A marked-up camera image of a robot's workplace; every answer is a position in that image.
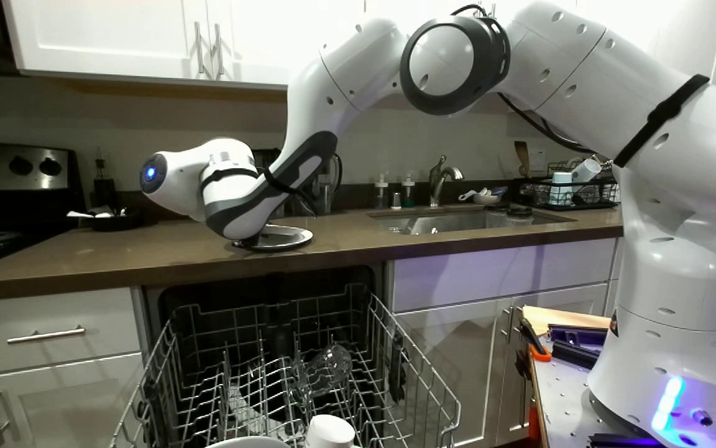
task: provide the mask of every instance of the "stove knob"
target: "stove knob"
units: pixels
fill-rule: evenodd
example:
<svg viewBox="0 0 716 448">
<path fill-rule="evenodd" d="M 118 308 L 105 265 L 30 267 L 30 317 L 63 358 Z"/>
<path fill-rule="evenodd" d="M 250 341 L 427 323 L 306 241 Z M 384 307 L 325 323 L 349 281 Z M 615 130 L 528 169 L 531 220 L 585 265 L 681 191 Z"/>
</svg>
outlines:
<svg viewBox="0 0 716 448">
<path fill-rule="evenodd" d="M 43 174 L 57 176 L 63 173 L 63 164 L 52 158 L 45 158 L 37 168 Z"/>
<path fill-rule="evenodd" d="M 10 159 L 10 173 L 26 176 L 26 174 L 32 173 L 32 161 L 26 159 L 26 158 L 12 158 L 12 159 Z"/>
</svg>

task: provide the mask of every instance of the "dishwasher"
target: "dishwasher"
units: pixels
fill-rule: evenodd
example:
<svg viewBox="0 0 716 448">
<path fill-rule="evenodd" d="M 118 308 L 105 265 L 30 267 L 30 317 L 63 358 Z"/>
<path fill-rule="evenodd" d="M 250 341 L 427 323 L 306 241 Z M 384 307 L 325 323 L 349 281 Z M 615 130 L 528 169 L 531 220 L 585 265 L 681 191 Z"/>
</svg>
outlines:
<svg viewBox="0 0 716 448">
<path fill-rule="evenodd" d="M 378 268 L 145 292 L 145 370 L 112 448 L 306 446 L 332 414 L 354 446 L 452 446 L 461 400 L 378 300 Z"/>
</svg>

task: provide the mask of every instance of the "kitchen backsplash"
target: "kitchen backsplash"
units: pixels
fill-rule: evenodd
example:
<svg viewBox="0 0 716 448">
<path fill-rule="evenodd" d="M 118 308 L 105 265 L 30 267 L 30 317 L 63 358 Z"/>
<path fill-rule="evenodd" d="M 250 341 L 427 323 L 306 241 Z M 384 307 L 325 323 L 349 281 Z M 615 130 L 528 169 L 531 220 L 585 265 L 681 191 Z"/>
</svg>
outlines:
<svg viewBox="0 0 716 448">
<path fill-rule="evenodd" d="M 211 136 L 281 148 L 286 108 L 277 99 L 168 99 L 78 93 L 48 80 L 0 78 L 0 141 L 57 145 L 79 153 L 83 181 L 93 185 L 105 158 L 120 189 L 138 189 L 140 164 L 156 149 L 181 149 Z M 528 139 L 532 173 L 574 158 L 540 136 L 496 97 L 457 117 L 427 117 L 389 97 L 342 136 L 349 185 L 391 181 L 425 173 L 449 158 L 467 180 L 512 180 L 512 141 Z"/>
</svg>

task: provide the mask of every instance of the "faucet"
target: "faucet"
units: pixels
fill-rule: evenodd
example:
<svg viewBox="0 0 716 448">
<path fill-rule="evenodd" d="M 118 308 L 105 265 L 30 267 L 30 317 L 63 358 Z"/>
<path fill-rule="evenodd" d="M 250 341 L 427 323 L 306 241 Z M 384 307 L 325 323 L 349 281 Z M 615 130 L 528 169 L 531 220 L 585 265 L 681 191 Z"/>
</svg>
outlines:
<svg viewBox="0 0 716 448">
<path fill-rule="evenodd" d="M 444 168 L 444 159 L 430 173 L 430 185 L 436 185 L 430 194 L 430 209 L 439 209 L 441 204 L 441 189 L 446 180 L 463 180 L 463 173 L 457 168 Z"/>
</svg>

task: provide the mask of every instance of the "dark countertop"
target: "dark countertop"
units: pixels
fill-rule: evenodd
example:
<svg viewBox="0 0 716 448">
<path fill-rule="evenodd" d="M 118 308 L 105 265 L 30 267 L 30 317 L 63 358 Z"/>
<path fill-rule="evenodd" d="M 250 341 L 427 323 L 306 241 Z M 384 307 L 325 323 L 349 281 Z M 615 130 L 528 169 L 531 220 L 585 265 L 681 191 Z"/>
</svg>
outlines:
<svg viewBox="0 0 716 448">
<path fill-rule="evenodd" d="M 279 220 L 279 225 L 298 225 L 313 232 L 309 247 L 281 255 L 235 248 L 207 226 L 187 220 L 129 232 L 73 230 L 0 258 L 0 297 L 110 286 L 171 286 L 337 265 L 621 237 L 616 209 L 563 212 L 563 217 L 572 222 L 554 225 L 422 237 L 391 234 L 373 215 L 378 212 Z"/>
</svg>

